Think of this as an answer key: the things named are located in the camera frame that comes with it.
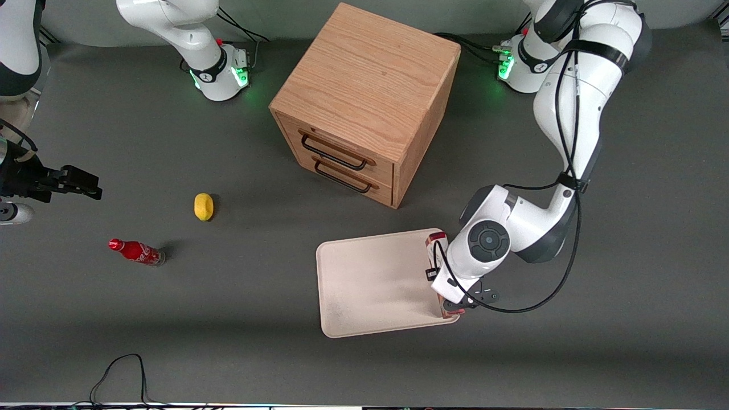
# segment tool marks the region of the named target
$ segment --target yellow lemon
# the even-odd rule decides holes
[[[199,220],[209,220],[213,217],[213,198],[206,193],[199,193],[195,197],[195,216]]]

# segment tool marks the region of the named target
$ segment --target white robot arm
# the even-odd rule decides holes
[[[218,0],[117,0],[117,8],[129,24],[175,47],[208,99],[228,100],[248,85],[246,51],[219,45],[201,24],[217,14]]]
[[[45,0],[0,0],[0,101],[22,98],[38,80],[41,71],[38,33]],[[0,132],[0,197],[32,198],[50,202],[52,193],[79,193],[101,199],[98,177],[74,166],[51,169],[36,155],[33,140],[15,125],[0,118],[2,128],[15,132],[28,148],[5,139]],[[10,212],[0,209],[0,225],[28,220],[32,209],[14,204]],[[18,209],[25,210],[22,220],[14,219]]]
[[[551,185],[554,194],[546,209],[498,185],[474,194],[460,218],[463,228],[447,248],[449,263],[432,283],[453,303],[460,303],[464,290],[499,266],[509,251],[528,263],[552,260],[559,253],[599,151],[602,109],[636,43],[641,53],[650,49],[650,30],[630,1],[525,2],[534,23],[526,36],[502,43],[509,50],[509,43],[517,42],[518,51],[501,67],[499,79],[524,93],[539,84],[534,115],[560,152],[564,171]]]
[[[41,74],[38,33],[45,0],[0,0],[0,101],[23,97]]]

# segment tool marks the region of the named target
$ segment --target bottle label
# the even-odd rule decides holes
[[[143,263],[145,265],[157,265],[160,262],[160,253],[155,249],[148,247],[145,244],[139,244],[141,247],[141,254],[139,258],[134,261]]]

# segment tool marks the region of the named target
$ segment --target green led light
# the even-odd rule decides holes
[[[233,73],[233,76],[235,77],[235,81],[238,82],[238,85],[241,87],[245,87],[248,85],[248,72],[245,69],[237,69],[235,67],[230,67],[230,72]]]
[[[200,84],[198,84],[198,79],[195,78],[195,75],[192,73],[192,70],[190,70],[190,76],[192,77],[192,81],[195,82],[195,88],[197,88],[198,90],[200,90]]]
[[[499,69],[499,77],[502,80],[509,78],[511,68],[514,66],[514,58],[510,55],[509,58],[502,63],[502,67]]]

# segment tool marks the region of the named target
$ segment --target cabinet top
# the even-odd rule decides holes
[[[270,108],[400,163],[460,52],[340,3]]]

